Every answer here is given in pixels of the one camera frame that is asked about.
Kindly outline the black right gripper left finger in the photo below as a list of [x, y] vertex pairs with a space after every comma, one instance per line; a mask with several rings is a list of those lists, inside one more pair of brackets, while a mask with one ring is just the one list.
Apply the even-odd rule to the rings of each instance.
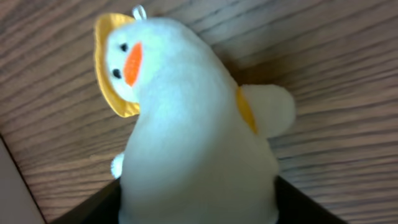
[[116, 179], [51, 224], [118, 224], [120, 179]]

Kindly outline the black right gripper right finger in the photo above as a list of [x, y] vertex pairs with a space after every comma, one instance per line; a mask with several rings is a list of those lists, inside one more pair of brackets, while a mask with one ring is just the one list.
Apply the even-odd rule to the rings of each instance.
[[281, 176], [275, 180], [277, 224], [347, 224]]

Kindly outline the white plush duck toy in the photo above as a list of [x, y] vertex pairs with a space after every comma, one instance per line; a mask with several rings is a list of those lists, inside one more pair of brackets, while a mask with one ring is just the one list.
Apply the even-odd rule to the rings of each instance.
[[295, 121], [293, 96], [237, 84], [194, 31], [140, 5], [99, 16], [94, 32], [102, 95], [137, 117], [111, 166], [119, 223], [277, 223], [269, 139]]

